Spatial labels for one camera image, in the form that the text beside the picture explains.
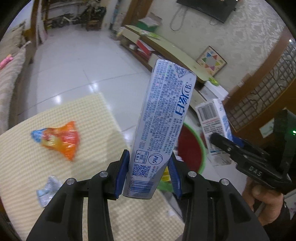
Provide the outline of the right hand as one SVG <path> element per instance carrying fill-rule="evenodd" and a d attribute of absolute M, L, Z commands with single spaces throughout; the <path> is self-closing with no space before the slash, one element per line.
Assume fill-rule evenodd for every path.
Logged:
<path fill-rule="evenodd" d="M 284 202 L 284 195 L 282 193 L 256 184 L 248 177 L 242 197 L 252 211 L 254 211 L 253 206 L 256 200 L 261 201 L 265 205 L 258 216 L 258 220 L 262 226 L 274 222 L 280 216 Z"/>

